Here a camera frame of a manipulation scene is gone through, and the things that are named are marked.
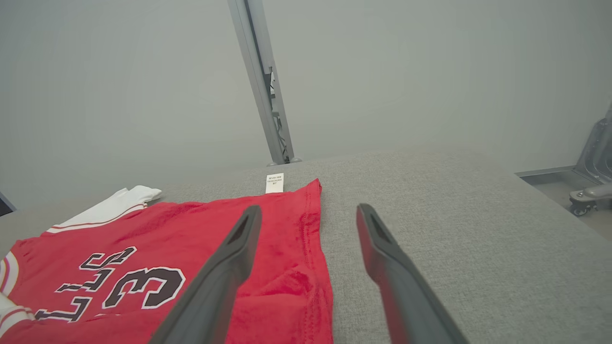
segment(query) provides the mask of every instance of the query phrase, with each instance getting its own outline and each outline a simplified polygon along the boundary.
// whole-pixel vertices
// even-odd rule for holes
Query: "floor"
[[[566,209],[569,209],[572,205],[572,202],[569,200],[570,191],[581,190],[585,187],[596,185],[572,171],[522,177],[522,180],[531,184]],[[598,232],[599,235],[612,241],[612,209],[610,202],[598,203],[597,207],[599,211],[590,211],[586,215],[579,217],[579,219]]]

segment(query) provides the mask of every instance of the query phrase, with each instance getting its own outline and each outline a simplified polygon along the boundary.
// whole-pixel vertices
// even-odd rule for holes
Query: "gray tablecloth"
[[[285,191],[315,178],[323,186],[337,343],[389,341],[361,258],[360,202],[377,210],[471,342],[610,342],[610,242],[479,154],[419,148],[260,168],[162,186],[162,201],[260,195],[266,175],[279,172]],[[102,198],[0,217],[0,254]]]

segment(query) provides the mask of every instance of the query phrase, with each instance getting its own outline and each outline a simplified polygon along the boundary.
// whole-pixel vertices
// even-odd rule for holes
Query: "garment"
[[[73,223],[79,229],[18,241],[5,259],[18,275],[6,294],[16,306],[0,314],[0,343],[146,343],[253,204],[262,211],[258,249],[226,341],[329,343],[320,193],[315,180],[296,192],[158,203],[96,227]]]

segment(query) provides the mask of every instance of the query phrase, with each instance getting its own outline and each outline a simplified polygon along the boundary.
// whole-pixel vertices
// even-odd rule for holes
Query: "clothing label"
[[[268,174],[266,178],[266,193],[282,192],[284,173]]]

